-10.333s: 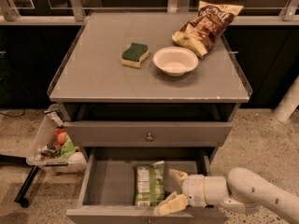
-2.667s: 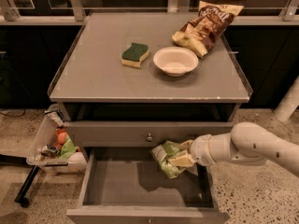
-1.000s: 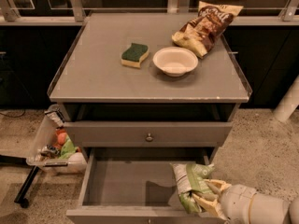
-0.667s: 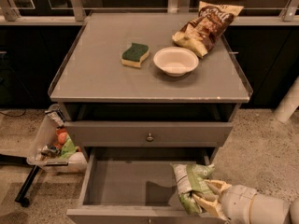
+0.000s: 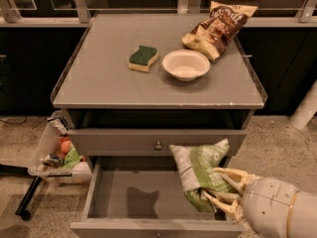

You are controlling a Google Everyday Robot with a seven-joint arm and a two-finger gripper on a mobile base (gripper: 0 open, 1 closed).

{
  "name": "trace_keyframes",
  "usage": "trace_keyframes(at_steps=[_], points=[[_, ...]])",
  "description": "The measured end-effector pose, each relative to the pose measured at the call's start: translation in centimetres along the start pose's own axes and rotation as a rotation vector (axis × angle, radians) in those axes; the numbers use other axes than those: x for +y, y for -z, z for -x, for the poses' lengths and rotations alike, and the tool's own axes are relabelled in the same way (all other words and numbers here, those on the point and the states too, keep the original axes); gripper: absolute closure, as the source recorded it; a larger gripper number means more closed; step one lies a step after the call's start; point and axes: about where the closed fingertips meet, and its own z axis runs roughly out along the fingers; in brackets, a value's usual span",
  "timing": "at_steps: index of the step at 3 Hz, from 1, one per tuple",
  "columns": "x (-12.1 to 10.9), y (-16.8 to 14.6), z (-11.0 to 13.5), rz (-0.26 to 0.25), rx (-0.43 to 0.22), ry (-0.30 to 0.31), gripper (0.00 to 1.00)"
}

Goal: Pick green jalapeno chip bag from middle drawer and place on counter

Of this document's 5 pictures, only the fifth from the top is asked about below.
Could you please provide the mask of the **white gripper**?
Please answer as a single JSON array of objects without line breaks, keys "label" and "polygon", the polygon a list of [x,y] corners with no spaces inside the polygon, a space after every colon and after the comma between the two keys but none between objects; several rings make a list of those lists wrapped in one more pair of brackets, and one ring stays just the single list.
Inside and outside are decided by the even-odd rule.
[{"label": "white gripper", "polygon": [[252,230],[264,238],[289,238],[290,215],[298,188],[276,178],[258,178],[246,171],[215,168],[237,192],[203,190],[202,194],[217,208],[230,215],[242,212]]}]

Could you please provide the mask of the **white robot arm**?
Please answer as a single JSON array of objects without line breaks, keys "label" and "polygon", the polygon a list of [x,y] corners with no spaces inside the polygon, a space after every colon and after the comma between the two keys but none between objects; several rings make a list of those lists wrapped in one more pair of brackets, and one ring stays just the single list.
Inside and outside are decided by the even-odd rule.
[{"label": "white robot arm", "polygon": [[229,165],[259,178],[238,206],[259,238],[317,238],[316,87],[289,117],[255,118]]}]

